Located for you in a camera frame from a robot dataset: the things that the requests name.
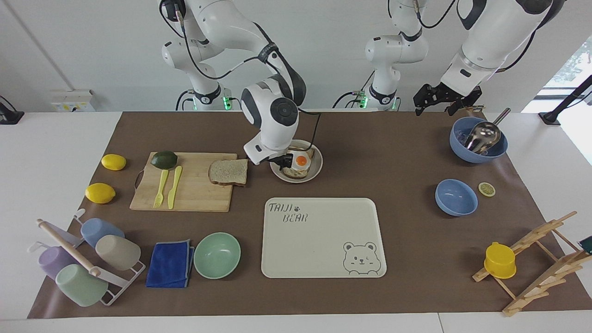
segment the bear drawing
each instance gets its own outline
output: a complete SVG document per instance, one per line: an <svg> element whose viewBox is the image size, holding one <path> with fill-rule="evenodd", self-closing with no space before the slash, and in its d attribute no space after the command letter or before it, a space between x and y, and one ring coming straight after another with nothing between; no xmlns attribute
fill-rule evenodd
<svg viewBox="0 0 592 333"><path fill-rule="evenodd" d="M376 255L376 245L372 242L366 245L354 245L347 242L343 244L345 259L343 267L349 275L373 275L378 276L381 263Z"/></svg>

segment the brown tablecloth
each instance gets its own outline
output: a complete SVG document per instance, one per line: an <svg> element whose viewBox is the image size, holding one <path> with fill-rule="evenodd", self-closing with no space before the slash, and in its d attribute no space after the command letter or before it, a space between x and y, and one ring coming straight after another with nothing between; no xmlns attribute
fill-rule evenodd
<svg viewBox="0 0 592 333"><path fill-rule="evenodd" d="M100 165L92 182L117 191L106 205L86 199L85 219L100 217L139 244L149 264L157 242L223 231L236 236L242 257L236 271L207 280L192 270L186 289L148 289L146 273L110 307L80 308L46 279L29 318L95 316L283 315L317 313L401 313L501 311L511 300L487 278L471 276L482 268L492 241L511 245L544 223L535 202L507 156L472 165L457 158L448 143L460 116L441 113L327 113L315 144L324 157L322 172L305 184L288 184L269 165L249 167L246 188L235 188L228 213L137 212L128 207L134 179L153 151L229 152L245 156L242 146L256 133L240 113L124 113L105 153L128 159L118 172ZM315 117L302 115L298 139L310 139ZM450 217L434 200L436 184L456 178L476 188L482 181L497 189L479 196L478 210ZM388 271L378 279L269 279L260 270L263 208L272 197L367 197L377 206ZM79 234L73 223L70 231ZM556 240L543 243L562 255ZM104 263L87 244L80 247L96 264ZM531 247L517 258L518 273L507 280L521 292L552 261ZM550 296L526 310L592 309L592 300L572 274Z"/></svg>

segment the avocado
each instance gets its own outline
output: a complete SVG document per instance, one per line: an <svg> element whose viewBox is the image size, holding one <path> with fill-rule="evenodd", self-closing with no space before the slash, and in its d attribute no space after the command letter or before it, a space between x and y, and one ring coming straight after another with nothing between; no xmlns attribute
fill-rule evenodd
<svg viewBox="0 0 592 333"><path fill-rule="evenodd" d="M162 170L172 169L177 165L177 155L169 151L158 152L154 154L150 164Z"/></svg>

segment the white tray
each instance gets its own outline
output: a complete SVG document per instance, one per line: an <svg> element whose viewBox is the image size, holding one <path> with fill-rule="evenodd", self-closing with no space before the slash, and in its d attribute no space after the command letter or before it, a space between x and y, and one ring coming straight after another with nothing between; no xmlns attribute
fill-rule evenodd
<svg viewBox="0 0 592 333"><path fill-rule="evenodd" d="M376 205L367 198L272 198L261 271L269 278L382 277Z"/></svg>

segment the folded blue cloth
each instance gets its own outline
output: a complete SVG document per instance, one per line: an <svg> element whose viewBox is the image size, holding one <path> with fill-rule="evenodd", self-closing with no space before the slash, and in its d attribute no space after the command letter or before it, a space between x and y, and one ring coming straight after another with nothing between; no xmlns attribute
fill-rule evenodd
<svg viewBox="0 0 592 333"><path fill-rule="evenodd" d="M180 242L156 243L148 268L146 287L186 288L194 248L189 239Z"/></svg>

